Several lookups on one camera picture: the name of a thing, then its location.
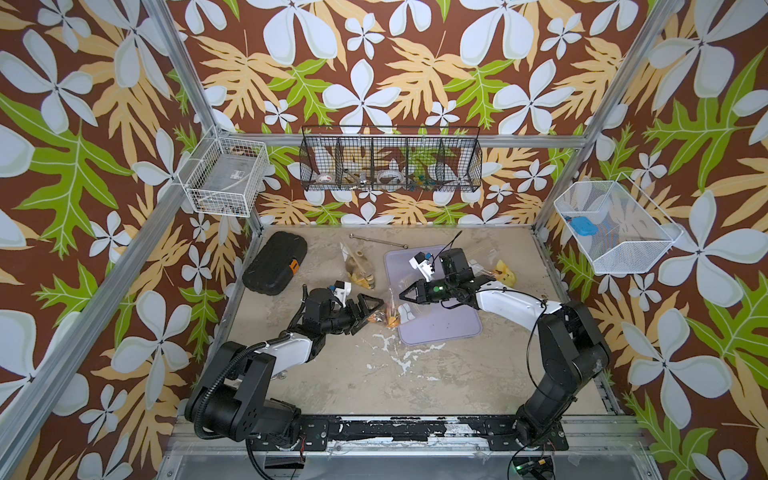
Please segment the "ziploc bag right with yellow toy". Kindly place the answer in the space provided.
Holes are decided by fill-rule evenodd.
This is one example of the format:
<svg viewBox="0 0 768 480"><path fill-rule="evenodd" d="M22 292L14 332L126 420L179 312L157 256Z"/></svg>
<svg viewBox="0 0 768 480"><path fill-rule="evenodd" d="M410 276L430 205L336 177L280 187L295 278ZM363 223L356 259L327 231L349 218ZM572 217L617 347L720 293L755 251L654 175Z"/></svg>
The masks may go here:
<svg viewBox="0 0 768 480"><path fill-rule="evenodd" d="M507 288L514 288L516 286L517 277L515 273L500 259L497 253L473 253L469 256L468 262L474 275L490 276Z"/></svg>

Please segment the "metal rod tool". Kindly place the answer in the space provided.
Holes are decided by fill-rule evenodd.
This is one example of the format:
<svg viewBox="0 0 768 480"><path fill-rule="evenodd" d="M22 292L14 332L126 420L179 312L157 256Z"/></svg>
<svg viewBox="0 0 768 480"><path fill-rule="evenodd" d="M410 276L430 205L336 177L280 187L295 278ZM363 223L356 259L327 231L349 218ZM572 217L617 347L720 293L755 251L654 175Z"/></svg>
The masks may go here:
<svg viewBox="0 0 768 480"><path fill-rule="evenodd" d="M404 249L405 250L405 249L409 248L409 246L407 244L397 243L397 242L394 242L394 241L383 240L383 239L378 239L378 238L365 237L365 236L360 236L360 235L356 235L356 234L349 234L349 238L350 239L354 239L354 240L363 241L363 242L370 242L370 243L376 243L376 244L380 244L380 245L386 245L386 246L390 246L390 247L395 247L395 248L398 248L398 249Z"/></svg>

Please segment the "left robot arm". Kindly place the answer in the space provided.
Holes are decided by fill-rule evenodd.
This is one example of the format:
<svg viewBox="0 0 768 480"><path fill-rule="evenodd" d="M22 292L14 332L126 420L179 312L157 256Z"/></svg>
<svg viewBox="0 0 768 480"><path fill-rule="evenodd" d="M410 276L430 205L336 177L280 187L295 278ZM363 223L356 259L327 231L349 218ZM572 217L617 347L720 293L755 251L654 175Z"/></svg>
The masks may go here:
<svg viewBox="0 0 768 480"><path fill-rule="evenodd" d="M184 411L198 438L296 445L301 410L267 397L272 379L314 360L327 336L355 335L371 315L385 311L381 298L359 294L340 299L340 292L339 286L304 289L299 308L278 337L250 346L227 341L218 348Z"/></svg>

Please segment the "ziploc bag with yellow cookies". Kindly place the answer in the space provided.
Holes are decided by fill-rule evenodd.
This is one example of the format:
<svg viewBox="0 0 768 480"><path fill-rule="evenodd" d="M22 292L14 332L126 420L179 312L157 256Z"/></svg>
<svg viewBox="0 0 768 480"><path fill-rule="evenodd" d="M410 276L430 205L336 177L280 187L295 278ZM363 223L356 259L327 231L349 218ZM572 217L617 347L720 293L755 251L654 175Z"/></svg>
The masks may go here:
<svg viewBox="0 0 768 480"><path fill-rule="evenodd" d="M369 323L395 329L414 321L416 317L417 311L411 308L410 303L401 301L393 290L389 290L383 306L369 314L366 320Z"/></svg>

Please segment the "blue object in basket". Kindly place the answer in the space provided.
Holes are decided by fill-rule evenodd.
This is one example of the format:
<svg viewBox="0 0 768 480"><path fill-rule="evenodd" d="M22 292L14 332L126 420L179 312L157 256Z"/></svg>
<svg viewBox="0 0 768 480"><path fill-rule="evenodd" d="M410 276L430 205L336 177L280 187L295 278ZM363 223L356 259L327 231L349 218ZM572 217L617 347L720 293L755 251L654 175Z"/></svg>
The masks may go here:
<svg viewBox="0 0 768 480"><path fill-rule="evenodd" d="M597 235L599 232L598 226L584 216L570 217L568 219L568 224L579 236L591 237Z"/></svg>

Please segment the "black hard case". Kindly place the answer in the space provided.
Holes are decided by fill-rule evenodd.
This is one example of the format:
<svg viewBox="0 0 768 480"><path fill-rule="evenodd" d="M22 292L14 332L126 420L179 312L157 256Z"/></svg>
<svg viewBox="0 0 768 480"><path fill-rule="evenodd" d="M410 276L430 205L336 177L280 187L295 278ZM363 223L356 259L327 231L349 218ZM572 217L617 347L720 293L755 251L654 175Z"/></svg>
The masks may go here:
<svg viewBox="0 0 768 480"><path fill-rule="evenodd" d="M268 296L282 293L298 273L308 251L304 237L275 232L242 274L246 289Z"/></svg>

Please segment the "ziploc bag with brown items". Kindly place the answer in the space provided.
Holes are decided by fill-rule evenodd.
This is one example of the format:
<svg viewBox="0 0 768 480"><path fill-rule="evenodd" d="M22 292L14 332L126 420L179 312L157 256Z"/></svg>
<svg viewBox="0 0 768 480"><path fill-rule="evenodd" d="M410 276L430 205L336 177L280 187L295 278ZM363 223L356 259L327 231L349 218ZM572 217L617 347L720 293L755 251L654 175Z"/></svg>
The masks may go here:
<svg viewBox="0 0 768 480"><path fill-rule="evenodd" d="M361 251L353 251L345 243L340 244L340 249L350 282L373 291L376 279L372 263Z"/></svg>

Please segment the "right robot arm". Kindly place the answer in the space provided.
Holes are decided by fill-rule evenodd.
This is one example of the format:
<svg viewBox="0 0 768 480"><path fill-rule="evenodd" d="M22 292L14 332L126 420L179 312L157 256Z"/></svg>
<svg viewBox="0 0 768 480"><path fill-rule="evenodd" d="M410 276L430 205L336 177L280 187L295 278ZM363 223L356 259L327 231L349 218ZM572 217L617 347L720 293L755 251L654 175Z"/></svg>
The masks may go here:
<svg viewBox="0 0 768 480"><path fill-rule="evenodd" d="M607 366L611 351L589 309L581 302L539 298L473 270L460 248L409 259L421 278L399 294L418 305L467 306L495 314L537 338L543 376L518 408L513 438L522 448L545 444L581 390Z"/></svg>

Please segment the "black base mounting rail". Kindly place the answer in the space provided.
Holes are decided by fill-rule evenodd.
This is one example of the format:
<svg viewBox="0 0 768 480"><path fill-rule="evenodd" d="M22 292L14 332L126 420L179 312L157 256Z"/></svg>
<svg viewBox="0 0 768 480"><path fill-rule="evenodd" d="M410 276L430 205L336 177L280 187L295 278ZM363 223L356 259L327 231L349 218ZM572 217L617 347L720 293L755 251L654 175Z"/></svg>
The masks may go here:
<svg viewBox="0 0 768 480"><path fill-rule="evenodd" d="M513 415L339 416L302 415L283 434L252 432L259 451L323 452L333 442L387 442L425 445L432 440L482 440L492 451L514 452L523 444Z"/></svg>

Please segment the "lavender plastic tray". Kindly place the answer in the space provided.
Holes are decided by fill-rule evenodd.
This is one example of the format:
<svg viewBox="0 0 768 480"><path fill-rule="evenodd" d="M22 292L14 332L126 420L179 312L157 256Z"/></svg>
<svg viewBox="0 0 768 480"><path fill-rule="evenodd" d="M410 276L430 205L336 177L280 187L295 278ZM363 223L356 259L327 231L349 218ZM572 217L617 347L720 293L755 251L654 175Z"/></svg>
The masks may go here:
<svg viewBox="0 0 768 480"><path fill-rule="evenodd" d="M437 254L441 246L394 250L384 255L384 266L394 295L401 324L397 327L400 339L408 346L471 338L482 332L478 313L466 306L443 308L439 303L417 305L399 299L399 294L423 276L411 267L409 260L418 252Z"/></svg>

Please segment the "white mesh basket right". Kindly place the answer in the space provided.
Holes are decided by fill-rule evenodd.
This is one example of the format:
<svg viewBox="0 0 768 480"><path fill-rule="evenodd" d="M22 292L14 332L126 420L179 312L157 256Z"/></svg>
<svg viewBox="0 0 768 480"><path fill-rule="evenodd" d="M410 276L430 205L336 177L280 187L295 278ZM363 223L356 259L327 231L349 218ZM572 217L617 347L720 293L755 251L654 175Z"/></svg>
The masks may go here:
<svg viewBox="0 0 768 480"><path fill-rule="evenodd" d="M625 174L577 181L554 206L598 275L646 274L683 236L683 228ZM568 219L578 216L595 223L598 234L577 235Z"/></svg>

